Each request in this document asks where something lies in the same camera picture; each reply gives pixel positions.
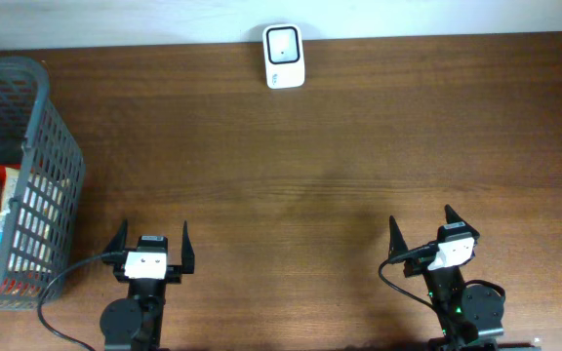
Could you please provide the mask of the orange spaghetti pasta package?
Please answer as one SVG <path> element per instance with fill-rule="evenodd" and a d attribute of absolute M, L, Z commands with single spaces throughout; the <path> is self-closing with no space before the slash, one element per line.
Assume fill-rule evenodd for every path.
<path fill-rule="evenodd" d="M 20 176 L 20 165 L 0 165 L 0 213 L 9 209 Z"/>

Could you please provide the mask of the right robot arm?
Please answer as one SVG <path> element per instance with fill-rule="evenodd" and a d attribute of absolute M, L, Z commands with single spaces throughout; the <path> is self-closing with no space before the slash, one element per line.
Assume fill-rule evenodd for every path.
<path fill-rule="evenodd" d="M 388 257 L 380 268 L 402 263 L 405 277 L 423 276 L 429 300 L 390 281 L 385 283 L 437 316 L 443 335 L 430 339 L 428 349 L 497 350 L 496 338 L 504 333 L 505 290 L 484 280 L 463 278 L 461 267 L 475 258 L 480 233 L 449 205 L 445 207 L 445 218 L 436 239 L 414 249 L 406 245 L 395 218 L 389 218 Z"/>

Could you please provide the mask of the grey plastic mesh basket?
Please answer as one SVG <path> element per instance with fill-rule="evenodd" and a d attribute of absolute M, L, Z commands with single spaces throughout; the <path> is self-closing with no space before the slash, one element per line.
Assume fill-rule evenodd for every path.
<path fill-rule="evenodd" d="M 0 310 L 32 310 L 63 290 L 86 165 L 30 58 L 0 58 L 0 165 L 20 171 L 3 203 Z"/>

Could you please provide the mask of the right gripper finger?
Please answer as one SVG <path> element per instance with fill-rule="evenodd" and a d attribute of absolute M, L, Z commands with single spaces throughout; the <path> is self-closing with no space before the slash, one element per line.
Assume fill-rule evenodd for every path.
<path fill-rule="evenodd" d="M 408 252 L 407 244 L 393 215 L 389 217 L 389 249 L 388 260 L 395 261 L 400 255 Z"/>
<path fill-rule="evenodd" d="M 448 224 L 463 222 L 463 219 L 456 213 L 456 211 L 449 204 L 447 204 L 444 207 L 444 210 L 445 210 L 446 222 Z"/>

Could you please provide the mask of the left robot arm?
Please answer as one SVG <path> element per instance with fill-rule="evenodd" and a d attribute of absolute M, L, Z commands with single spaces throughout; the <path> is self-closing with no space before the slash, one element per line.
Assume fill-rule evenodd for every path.
<path fill-rule="evenodd" d="M 152 351 L 161 348 L 166 288 L 178 285 L 195 270 L 195 253 L 188 227 L 182 228 L 181 262 L 168 262 L 168 238 L 144 235 L 133 248 L 126 246 L 128 221 L 105 247 L 101 260 L 113 268 L 117 282 L 128 294 L 107 305 L 100 316 L 106 350 Z"/>

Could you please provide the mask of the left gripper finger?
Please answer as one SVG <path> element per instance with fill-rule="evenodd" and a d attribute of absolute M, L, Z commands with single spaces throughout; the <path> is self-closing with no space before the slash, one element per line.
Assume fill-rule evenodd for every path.
<path fill-rule="evenodd" d="M 182 227 L 181 242 L 181 273 L 193 274 L 195 270 L 195 252 L 188 235 L 188 225 L 185 221 Z"/>
<path fill-rule="evenodd" d="M 104 254 L 111 254 L 111 255 L 119 255 L 126 253 L 126 241 L 127 241 L 127 234 L 128 234 L 128 220 L 124 219 L 119 229 L 117 230 L 114 237 L 109 241 L 105 249 L 103 250 Z"/>

